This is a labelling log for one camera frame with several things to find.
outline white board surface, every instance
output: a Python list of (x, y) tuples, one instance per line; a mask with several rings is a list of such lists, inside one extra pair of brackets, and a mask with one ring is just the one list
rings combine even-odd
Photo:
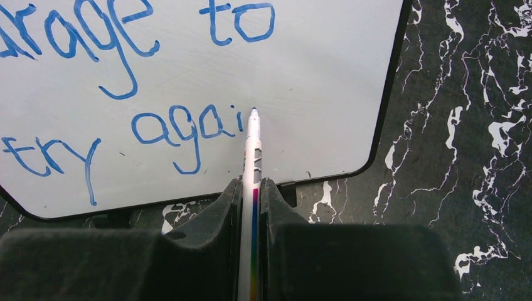
[(0, 4), (0, 185), (29, 214), (221, 192), (252, 107), (263, 177), (368, 161), (402, 0), (30, 3)]

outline white marker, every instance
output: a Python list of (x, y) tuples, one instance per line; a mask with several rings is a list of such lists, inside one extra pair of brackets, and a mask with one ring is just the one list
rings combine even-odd
[(260, 182), (262, 180), (262, 146), (260, 118), (253, 108), (248, 120), (248, 137), (244, 152), (242, 175), (242, 230), (240, 232), (240, 266), (238, 301), (259, 300), (258, 275), (258, 216), (260, 214)]

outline black marble surface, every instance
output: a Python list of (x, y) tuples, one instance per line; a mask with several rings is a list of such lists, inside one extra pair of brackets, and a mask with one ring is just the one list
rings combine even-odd
[[(444, 239), (468, 300), (532, 296), (532, 0), (414, 0), (377, 157), (297, 188), (310, 223), (420, 224)], [(211, 201), (144, 209), (167, 232)], [(0, 232), (39, 223), (0, 204)]]

